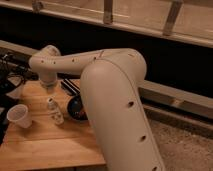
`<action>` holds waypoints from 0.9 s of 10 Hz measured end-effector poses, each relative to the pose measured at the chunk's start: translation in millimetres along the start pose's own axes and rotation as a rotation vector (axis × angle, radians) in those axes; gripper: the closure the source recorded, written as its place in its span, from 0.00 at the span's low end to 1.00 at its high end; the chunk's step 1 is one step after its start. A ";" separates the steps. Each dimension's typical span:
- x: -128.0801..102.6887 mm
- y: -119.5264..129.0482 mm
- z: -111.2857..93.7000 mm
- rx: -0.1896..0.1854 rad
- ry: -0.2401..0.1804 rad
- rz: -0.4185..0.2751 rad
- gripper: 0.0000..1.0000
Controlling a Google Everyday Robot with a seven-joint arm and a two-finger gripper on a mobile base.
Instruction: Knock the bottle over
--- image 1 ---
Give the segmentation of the beige gripper wrist body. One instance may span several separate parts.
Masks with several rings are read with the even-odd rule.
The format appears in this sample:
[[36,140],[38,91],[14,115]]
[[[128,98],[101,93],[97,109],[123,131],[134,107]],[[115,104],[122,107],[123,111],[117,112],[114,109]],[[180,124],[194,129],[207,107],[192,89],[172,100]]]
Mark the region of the beige gripper wrist body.
[[40,84],[42,87],[49,89],[54,88],[57,85],[56,73],[41,73],[39,75]]

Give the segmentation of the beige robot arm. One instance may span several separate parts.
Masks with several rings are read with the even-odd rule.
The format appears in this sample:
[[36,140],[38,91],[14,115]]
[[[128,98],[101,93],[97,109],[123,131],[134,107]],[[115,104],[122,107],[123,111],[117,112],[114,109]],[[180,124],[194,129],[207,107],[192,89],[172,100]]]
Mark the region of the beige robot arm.
[[41,85],[57,75],[80,77],[84,110],[109,171],[166,171],[139,95],[147,65],[130,48],[103,49],[63,56],[47,46],[29,60]]

